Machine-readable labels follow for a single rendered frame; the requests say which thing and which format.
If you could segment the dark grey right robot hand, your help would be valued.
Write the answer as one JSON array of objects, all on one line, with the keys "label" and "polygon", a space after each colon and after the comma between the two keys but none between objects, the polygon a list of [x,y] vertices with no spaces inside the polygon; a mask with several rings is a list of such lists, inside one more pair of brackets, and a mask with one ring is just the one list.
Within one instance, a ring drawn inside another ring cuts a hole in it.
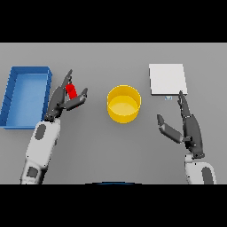
[{"label": "dark grey right robot hand", "polygon": [[157,115],[159,131],[162,135],[177,144],[184,143],[185,148],[192,154],[193,159],[202,159],[205,157],[203,152],[202,135],[199,123],[194,114],[190,112],[185,95],[180,90],[177,103],[180,107],[181,117],[183,121],[183,132],[169,126],[161,114]]}]

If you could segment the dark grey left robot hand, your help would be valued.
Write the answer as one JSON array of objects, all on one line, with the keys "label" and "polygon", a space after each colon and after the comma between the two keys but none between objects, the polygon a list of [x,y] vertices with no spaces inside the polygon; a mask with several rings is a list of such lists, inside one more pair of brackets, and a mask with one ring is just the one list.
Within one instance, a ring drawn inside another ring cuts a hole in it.
[{"label": "dark grey left robot hand", "polygon": [[45,121],[54,122],[61,116],[64,110],[71,111],[76,107],[81,106],[86,101],[88,93],[87,88],[85,88],[79,96],[69,98],[68,101],[65,101],[65,97],[70,94],[67,90],[67,85],[72,85],[72,72],[73,70],[70,69],[62,84],[54,90],[47,112],[44,116]]}]

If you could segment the red beaker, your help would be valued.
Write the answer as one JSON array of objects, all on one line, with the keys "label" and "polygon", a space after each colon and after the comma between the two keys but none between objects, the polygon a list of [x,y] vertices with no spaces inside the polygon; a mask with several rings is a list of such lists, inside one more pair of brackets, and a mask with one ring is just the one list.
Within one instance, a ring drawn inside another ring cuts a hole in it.
[{"label": "red beaker", "polygon": [[70,99],[74,99],[74,98],[77,97],[75,86],[72,83],[69,83],[66,86],[66,92],[67,92]]}]

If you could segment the pale square measuring scale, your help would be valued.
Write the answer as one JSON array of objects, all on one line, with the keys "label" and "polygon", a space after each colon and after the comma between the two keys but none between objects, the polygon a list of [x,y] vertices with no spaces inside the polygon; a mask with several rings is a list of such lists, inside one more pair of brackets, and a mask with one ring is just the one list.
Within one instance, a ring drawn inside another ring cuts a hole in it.
[{"label": "pale square measuring scale", "polygon": [[152,96],[188,94],[183,64],[150,64],[149,78]]}]

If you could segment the yellow bowl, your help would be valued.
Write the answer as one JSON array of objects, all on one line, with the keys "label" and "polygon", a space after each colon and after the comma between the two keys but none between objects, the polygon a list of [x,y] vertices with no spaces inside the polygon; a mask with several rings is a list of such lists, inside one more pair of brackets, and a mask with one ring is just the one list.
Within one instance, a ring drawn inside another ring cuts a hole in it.
[{"label": "yellow bowl", "polygon": [[137,118],[142,98],[139,92],[129,85],[112,88],[106,97],[106,110],[113,121],[127,124]]}]

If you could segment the blue tray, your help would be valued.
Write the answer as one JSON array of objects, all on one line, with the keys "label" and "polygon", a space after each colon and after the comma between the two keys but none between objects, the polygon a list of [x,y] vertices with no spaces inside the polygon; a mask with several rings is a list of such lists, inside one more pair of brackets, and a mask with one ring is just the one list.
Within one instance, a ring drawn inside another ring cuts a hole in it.
[{"label": "blue tray", "polygon": [[34,129],[47,111],[49,67],[11,67],[0,111],[0,128]]}]

